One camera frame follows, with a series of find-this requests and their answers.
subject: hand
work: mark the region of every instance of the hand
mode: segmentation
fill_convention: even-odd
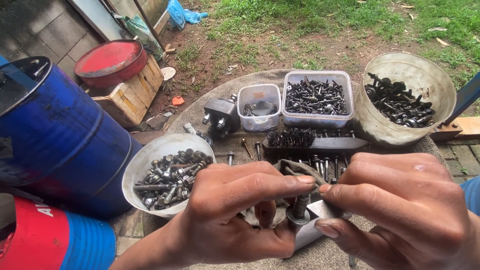
[[[111,270],[177,269],[195,263],[290,257],[297,231],[287,220],[270,229],[274,200],[313,189],[313,177],[283,176],[265,161],[235,167],[211,164],[197,174],[186,209],[127,250]],[[261,230],[236,217],[252,206]]]
[[[324,200],[377,224],[370,232],[342,219],[315,227],[377,270],[480,269],[480,220],[462,189],[428,154],[355,154]]]

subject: wooden crate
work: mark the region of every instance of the wooden crate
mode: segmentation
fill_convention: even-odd
[[[149,55],[147,65],[137,76],[117,85],[110,95],[93,100],[122,127],[138,126],[162,82],[160,67],[153,55]]]

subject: soil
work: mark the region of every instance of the soil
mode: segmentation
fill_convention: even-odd
[[[211,23],[212,19],[209,19],[209,21],[210,22],[207,22],[205,25]],[[224,59],[214,60],[211,58],[213,52],[216,49],[221,48],[225,42],[222,40],[208,41],[206,39],[208,27],[205,25],[186,24],[183,31],[172,29],[167,25],[161,33],[164,45],[171,44],[171,48],[176,48],[177,50],[182,50],[183,47],[192,42],[200,45],[200,56],[192,64],[197,65],[200,68],[200,72],[195,75],[194,84],[203,84],[203,87],[195,92],[191,87],[191,76],[186,72],[180,71],[174,54],[169,55],[165,61],[160,63],[160,67],[171,66],[177,70],[177,73],[173,79],[164,82],[164,86],[159,90],[159,94],[157,94],[156,98],[153,100],[149,113],[147,113],[145,119],[156,116],[164,111],[172,110],[168,108],[168,105],[172,104],[171,100],[175,96],[182,96],[185,100],[185,103],[179,105],[178,110],[175,111],[175,113],[181,113],[185,108],[197,100],[198,97],[227,81],[256,71],[291,68],[293,62],[297,60],[297,58],[291,55],[292,51],[302,52],[299,45],[296,45],[296,40],[289,44],[289,47],[292,48],[290,52],[286,50],[280,51],[283,53],[281,55],[281,60],[275,59],[269,52],[262,50],[261,48],[263,45],[269,45],[268,38],[271,36],[271,30],[267,31],[264,35],[257,37],[241,37],[239,41],[243,42],[245,45],[252,43],[259,45],[260,48],[259,54],[257,55],[258,65],[243,65],[242,68],[240,62],[229,63]],[[282,29],[274,29],[274,31],[276,33],[281,33]],[[366,65],[376,56],[395,51],[416,54],[421,50],[420,45],[413,41],[407,42],[406,44],[396,44],[394,42],[385,41],[383,38],[373,33],[368,33],[364,38],[358,38],[358,35],[358,32],[345,29],[336,37],[325,37],[313,34],[299,38],[300,41],[308,40],[310,42],[318,42],[321,47],[324,47],[324,50],[322,51],[306,53],[305,56],[300,56],[300,58],[305,58],[305,60],[307,60],[314,57],[314,55],[320,56],[324,58],[321,62],[323,70],[345,71],[350,75],[352,82],[359,82]],[[232,74],[222,75],[220,72],[218,74],[219,78],[217,80],[212,80],[215,76],[214,65],[218,64],[218,62],[222,64],[223,68],[234,64],[237,64],[238,67],[233,69]],[[182,93],[182,86],[186,86],[188,91],[183,91]]]

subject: fingernail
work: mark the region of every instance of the fingernail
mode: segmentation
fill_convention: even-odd
[[[315,229],[319,230],[324,235],[330,238],[337,238],[340,236],[340,232],[328,225],[315,225]]]
[[[332,188],[332,185],[330,184],[323,184],[321,185],[319,188],[318,188],[318,192],[320,193],[326,193],[330,190],[330,188]]]
[[[300,182],[303,182],[305,184],[314,184],[315,183],[315,178],[307,175],[302,175],[302,176],[297,176],[297,179]]]

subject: barrel lid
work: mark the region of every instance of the barrel lid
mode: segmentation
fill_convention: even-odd
[[[0,116],[24,101],[50,73],[48,57],[20,59],[0,66]]]

